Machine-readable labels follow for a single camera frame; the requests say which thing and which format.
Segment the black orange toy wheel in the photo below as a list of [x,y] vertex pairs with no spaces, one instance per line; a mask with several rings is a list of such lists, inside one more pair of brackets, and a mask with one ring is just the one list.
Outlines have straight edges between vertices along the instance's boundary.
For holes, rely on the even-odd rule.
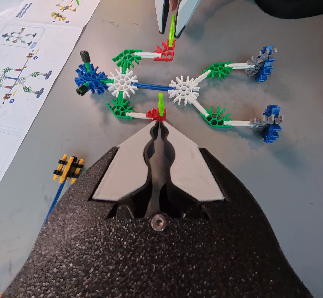
[[70,183],[74,184],[79,177],[80,171],[84,166],[84,159],[79,159],[76,156],[63,155],[58,161],[58,168],[53,171],[53,180],[59,180],[60,184],[70,179]]

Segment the multicoloured construction toy model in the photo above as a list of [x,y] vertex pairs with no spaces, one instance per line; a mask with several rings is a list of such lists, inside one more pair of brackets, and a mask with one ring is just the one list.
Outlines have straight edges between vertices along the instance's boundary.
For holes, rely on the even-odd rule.
[[210,109],[204,108],[197,100],[199,96],[199,83],[205,79],[221,79],[226,78],[233,70],[245,70],[248,77],[255,77],[256,82],[264,82],[268,79],[273,69],[272,62],[275,61],[277,49],[273,46],[264,47],[259,55],[244,63],[217,62],[213,63],[205,69],[197,78],[176,77],[169,85],[156,85],[140,83],[137,76],[130,68],[134,68],[134,62],[139,64],[139,60],[150,58],[154,61],[171,61],[174,57],[174,47],[162,43],[163,47],[157,46],[157,50],[153,53],[142,52],[141,50],[126,49],[113,58],[118,66],[116,74],[111,73],[107,76],[104,72],[98,72],[98,67],[94,67],[91,63],[90,55],[87,51],[81,51],[80,55],[83,63],[76,70],[78,76],[75,78],[77,85],[77,93],[81,96],[87,92],[92,94],[103,94],[105,91],[111,92],[114,99],[111,104],[107,103],[107,107],[118,118],[126,119],[144,119],[149,121],[165,121],[166,107],[164,105],[164,116],[160,117],[157,109],[148,110],[146,113],[138,113],[133,110],[128,98],[130,93],[135,94],[138,89],[156,90],[160,93],[166,92],[174,103],[184,105],[193,105],[201,115],[201,117],[212,127],[230,128],[234,126],[243,126],[249,128],[257,128],[262,131],[262,138],[265,143],[273,143],[279,137],[281,131],[281,123],[283,121],[280,114],[280,107],[277,105],[269,105],[264,109],[261,118],[251,120],[233,120],[230,113],[225,114],[225,108],[218,106],[215,110],[211,106]]

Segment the thin blue toy rod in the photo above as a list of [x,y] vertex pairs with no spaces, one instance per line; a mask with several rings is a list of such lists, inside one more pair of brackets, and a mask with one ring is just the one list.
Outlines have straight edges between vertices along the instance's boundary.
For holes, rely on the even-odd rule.
[[55,198],[54,198],[54,200],[53,200],[53,202],[52,202],[52,204],[51,204],[51,207],[50,207],[50,209],[49,209],[49,211],[48,211],[48,213],[47,213],[47,215],[46,215],[46,218],[45,218],[45,220],[44,220],[44,222],[43,222],[43,224],[42,224],[41,230],[42,230],[42,228],[43,228],[44,224],[47,222],[47,220],[48,220],[48,218],[49,218],[50,214],[52,213],[52,211],[53,211],[53,209],[54,209],[54,207],[56,206],[56,204],[57,204],[57,202],[58,202],[58,199],[59,199],[59,197],[60,197],[60,195],[61,195],[61,192],[62,192],[62,190],[63,190],[63,187],[64,187],[64,185],[65,185],[65,183],[66,183],[67,179],[68,179],[68,178],[66,177],[66,178],[64,179],[63,183],[61,183],[61,184],[60,184],[60,186],[59,186],[59,188],[58,188],[58,191],[57,191],[57,193],[56,193],[56,195],[55,195]]

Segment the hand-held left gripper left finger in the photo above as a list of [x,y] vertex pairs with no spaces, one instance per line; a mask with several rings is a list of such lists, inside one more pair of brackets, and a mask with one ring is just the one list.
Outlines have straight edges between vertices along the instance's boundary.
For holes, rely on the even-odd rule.
[[158,122],[152,121],[121,143],[92,199],[128,205],[136,218],[143,218],[152,195],[150,158],[157,135]]

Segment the white instruction sheet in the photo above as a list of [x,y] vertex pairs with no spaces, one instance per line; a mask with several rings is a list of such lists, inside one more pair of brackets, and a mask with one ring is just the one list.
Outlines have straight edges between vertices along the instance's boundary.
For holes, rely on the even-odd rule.
[[1,0],[1,179],[100,1]]

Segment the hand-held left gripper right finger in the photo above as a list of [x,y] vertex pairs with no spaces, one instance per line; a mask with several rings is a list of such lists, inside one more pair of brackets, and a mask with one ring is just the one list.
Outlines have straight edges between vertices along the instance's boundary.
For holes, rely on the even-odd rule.
[[166,182],[160,210],[173,218],[209,218],[204,203],[224,200],[199,146],[167,122],[160,123]]

